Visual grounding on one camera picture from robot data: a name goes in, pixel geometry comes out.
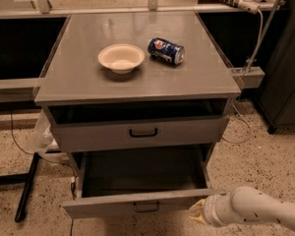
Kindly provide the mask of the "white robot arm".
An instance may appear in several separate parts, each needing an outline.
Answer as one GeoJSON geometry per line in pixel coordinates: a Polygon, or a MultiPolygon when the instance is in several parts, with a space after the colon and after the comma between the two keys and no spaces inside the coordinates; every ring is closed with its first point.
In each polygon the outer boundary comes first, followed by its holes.
{"type": "Polygon", "coordinates": [[[295,232],[295,203],[252,187],[238,187],[228,195],[210,195],[191,206],[189,213],[197,223],[215,228],[271,222],[295,232]]]}

